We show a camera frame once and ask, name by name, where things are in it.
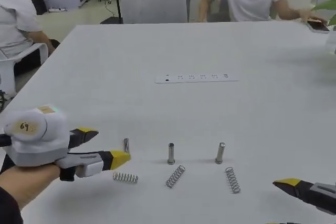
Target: hand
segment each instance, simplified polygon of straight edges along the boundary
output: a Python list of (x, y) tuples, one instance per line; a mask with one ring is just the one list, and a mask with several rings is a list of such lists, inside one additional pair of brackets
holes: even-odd
[(328, 24), (327, 20), (314, 15), (310, 9), (300, 9), (300, 10), (298, 10), (298, 12), (299, 12), (299, 16), (300, 16), (302, 22), (304, 22), (304, 23), (306, 23), (309, 19), (314, 19), (314, 20), (321, 21), (325, 25)]
[(0, 187), (23, 209), (58, 178), (59, 173), (59, 167), (53, 164), (29, 168), (14, 166), (0, 175)]

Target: coil spring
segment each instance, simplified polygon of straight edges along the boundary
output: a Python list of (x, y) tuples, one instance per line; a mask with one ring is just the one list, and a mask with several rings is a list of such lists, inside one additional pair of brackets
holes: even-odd
[(233, 194), (239, 194), (240, 193), (240, 186), (239, 183), (237, 181), (235, 172), (233, 170), (232, 167), (228, 167), (225, 169), (225, 173), (226, 173), (226, 177), (227, 177), (227, 181), (229, 183), (229, 186), (231, 188), (231, 192)]
[(126, 182), (130, 184), (136, 184), (138, 182), (138, 176), (133, 174), (127, 174), (127, 173), (113, 173), (113, 180), (120, 181), (120, 182)]
[(180, 179), (182, 174), (185, 172), (184, 166), (180, 165), (170, 176), (170, 178), (166, 181), (166, 185), (169, 188), (172, 188), (176, 182)]

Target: power strip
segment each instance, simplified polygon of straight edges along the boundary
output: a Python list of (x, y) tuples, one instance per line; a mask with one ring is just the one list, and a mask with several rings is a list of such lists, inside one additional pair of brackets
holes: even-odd
[(157, 76), (155, 83), (183, 83), (183, 82), (219, 82), (219, 81), (238, 81), (237, 78), (227, 73), (213, 74), (166, 74)]

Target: smartphone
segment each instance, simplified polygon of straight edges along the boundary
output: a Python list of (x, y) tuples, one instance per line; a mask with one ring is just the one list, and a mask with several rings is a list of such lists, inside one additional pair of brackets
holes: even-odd
[(307, 26), (313, 33), (327, 34), (329, 29), (321, 21), (307, 21)]

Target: number sticker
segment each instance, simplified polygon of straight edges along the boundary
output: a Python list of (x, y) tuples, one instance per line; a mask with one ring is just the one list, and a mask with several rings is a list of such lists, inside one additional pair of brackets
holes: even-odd
[(54, 113), (54, 110), (49, 106), (38, 107), (38, 109), (41, 110), (43, 114)]
[(29, 121), (18, 121), (13, 127), (14, 133), (20, 133), (24, 135), (35, 135), (38, 131), (39, 124)]

